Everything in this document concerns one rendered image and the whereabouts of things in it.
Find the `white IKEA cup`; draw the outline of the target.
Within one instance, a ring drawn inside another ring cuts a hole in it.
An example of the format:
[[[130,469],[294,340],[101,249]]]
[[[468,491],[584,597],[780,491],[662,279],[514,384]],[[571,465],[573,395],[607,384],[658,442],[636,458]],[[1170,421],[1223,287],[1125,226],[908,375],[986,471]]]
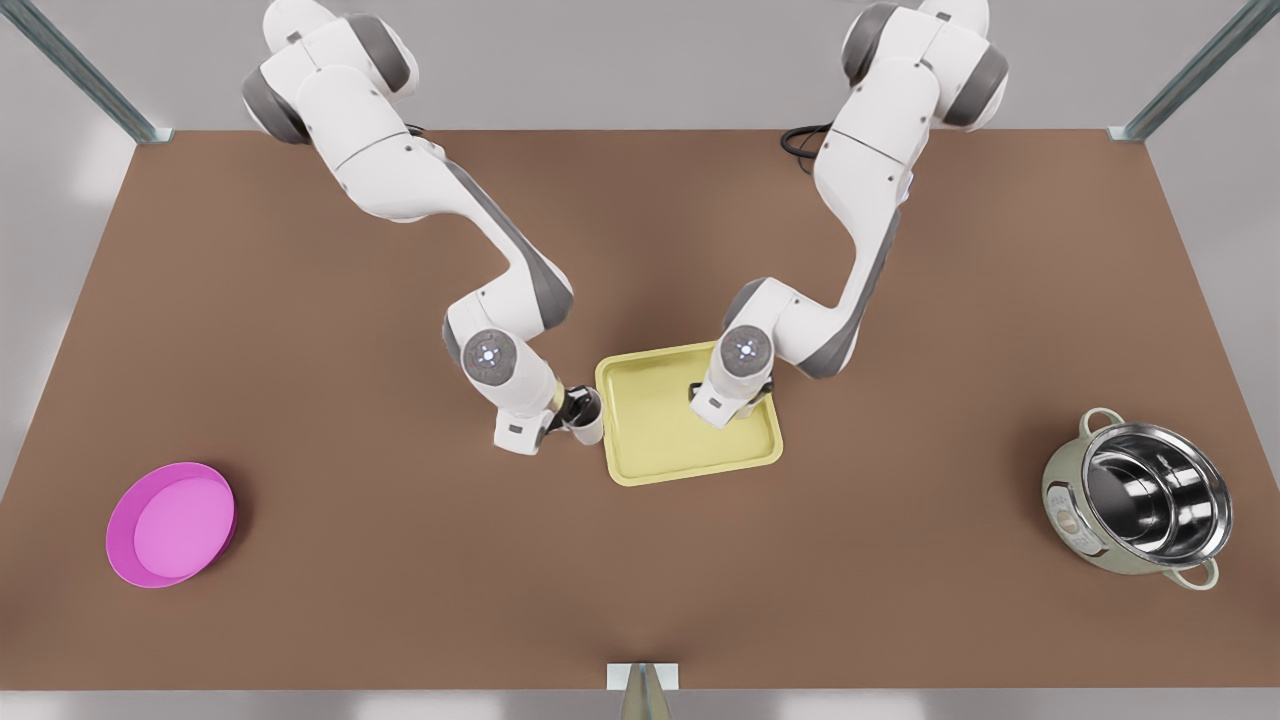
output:
[[[566,425],[582,445],[596,445],[604,436],[602,420],[603,401],[593,387],[580,386],[570,392],[573,400]]]

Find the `yellow rectangular tray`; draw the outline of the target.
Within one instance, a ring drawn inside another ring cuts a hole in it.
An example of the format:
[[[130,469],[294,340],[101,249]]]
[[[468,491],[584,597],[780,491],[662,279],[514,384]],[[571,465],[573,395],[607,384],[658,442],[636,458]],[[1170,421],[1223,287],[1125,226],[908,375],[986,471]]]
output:
[[[759,468],[785,451],[772,398],[723,430],[691,409],[689,387],[703,379],[712,342],[603,359],[603,446],[609,474],[623,487]]]

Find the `pink round bowl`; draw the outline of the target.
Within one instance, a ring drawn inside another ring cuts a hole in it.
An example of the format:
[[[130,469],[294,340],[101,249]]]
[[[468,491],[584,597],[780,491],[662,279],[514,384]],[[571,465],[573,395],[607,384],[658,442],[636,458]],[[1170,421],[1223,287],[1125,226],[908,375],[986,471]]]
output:
[[[238,506],[225,477],[201,462],[173,462],[141,477],[108,521],[111,570],[140,588],[164,588],[200,574],[228,548]]]

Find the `beige pot with steel inside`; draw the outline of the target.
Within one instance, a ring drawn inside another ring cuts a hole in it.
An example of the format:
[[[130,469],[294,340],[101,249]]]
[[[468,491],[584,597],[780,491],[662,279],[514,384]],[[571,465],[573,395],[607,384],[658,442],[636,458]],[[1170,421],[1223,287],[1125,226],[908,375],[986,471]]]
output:
[[[1085,411],[1048,460],[1039,497],[1059,538],[1097,568],[1162,574],[1188,591],[1219,583],[1233,500],[1208,456],[1169,428]]]

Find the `silver frame post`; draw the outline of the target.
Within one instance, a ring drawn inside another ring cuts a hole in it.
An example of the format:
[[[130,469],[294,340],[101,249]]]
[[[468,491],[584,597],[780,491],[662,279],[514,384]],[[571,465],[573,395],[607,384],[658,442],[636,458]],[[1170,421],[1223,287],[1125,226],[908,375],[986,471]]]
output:
[[[620,720],[672,720],[666,691],[677,691],[678,664],[608,664],[605,688],[622,691]]]
[[[1266,24],[1280,17],[1280,0],[1245,0],[1244,5],[1124,126],[1106,128],[1111,141],[1143,143]]]
[[[172,142],[174,131],[148,120],[32,0],[0,0],[0,14],[136,143]]]

